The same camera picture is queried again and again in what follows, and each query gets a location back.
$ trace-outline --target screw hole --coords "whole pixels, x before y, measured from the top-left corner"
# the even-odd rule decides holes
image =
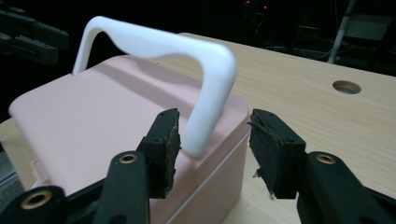
[[[134,154],[126,154],[120,158],[121,163],[131,163],[137,160],[137,155]]]
[[[52,193],[49,190],[41,190],[23,200],[21,207],[25,210],[34,209],[47,203],[51,197]]]
[[[318,154],[317,160],[321,161],[323,163],[326,163],[326,164],[335,164],[335,159],[333,157],[325,155],[325,154]]]

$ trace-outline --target wooden table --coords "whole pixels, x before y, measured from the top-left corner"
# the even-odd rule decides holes
[[[250,111],[259,108],[277,114],[305,140],[306,152],[336,155],[364,186],[396,198],[395,77],[182,35],[219,42],[233,51],[238,65],[233,93],[247,102]],[[202,70],[192,59],[157,63],[202,79]],[[337,91],[333,85],[340,80],[341,85],[351,82],[361,91]],[[0,140],[23,185],[29,188],[33,178],[26,163],[35,155],[13,119],[0,125]],[[249,149],[241,198],[223,223],[300,223],[295,200],[272,201],[264,182],[252,177],[258,168]]]

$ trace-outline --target pink plastic box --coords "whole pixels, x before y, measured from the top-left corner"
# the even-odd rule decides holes
[[[86,69],[95,36],[126,54]],[[192,57],[204,81],[149,59]],[[37,161],[37,186],[66,195],[104,178],[111,159],[137,148],[157,114],[180,112],[174,188],[150,200],[151,223],[219,223],[239,198],[249,136],[248,106],[230,94],[236,76],[224,46],[109,18],[86,26],[74,70],[10,106]]]

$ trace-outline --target round hole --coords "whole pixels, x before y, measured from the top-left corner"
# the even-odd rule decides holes
[[[357,94],[361,92],[361,87],[353,82],[339,80],[335,81],[332,86],[337,90],[345,94]]]
[[[326,163],[326,164],[335,164],[335,159],[333,157],[325,155],[325,154],[318,154],[317,160],[321,161],[323,163]]]
[[[47,203],[51,197],[52,193],[49,190],[41,190],[23,200],[21,207],[26,210],[34,209]]]
[[[118,214],[110,219],[109,224],[123,224],[126,223],[127,218],[125,215]]]
[[[131,163],[137,160],[137,155],[134,154],[126,154],[120,158],[121,163]]]

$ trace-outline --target white plastic handle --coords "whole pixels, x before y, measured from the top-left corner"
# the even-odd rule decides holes
[[[180,138],[185,151],[195,157],[202,156],[235,82],[236,62],[232,52],[221,44],[99,16],[85,27],[72,74],[86,69],[92,42],[100,32],[105,32],[123,52],[139,58],[178,54],[200,63],[203,85]]]

